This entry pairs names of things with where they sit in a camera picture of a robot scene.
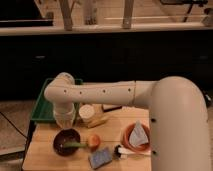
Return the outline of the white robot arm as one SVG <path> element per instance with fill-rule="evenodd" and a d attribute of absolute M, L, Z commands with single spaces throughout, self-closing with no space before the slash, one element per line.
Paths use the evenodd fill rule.
<path fill-rule="evenodd" d="M 73 102 L 147 109 L 152 171 L 212 171 L 206 103 L 198 86 L 184 77 L 75 85 L 61 73 L 44 96 L 58 114 L 71 112 Z"/>

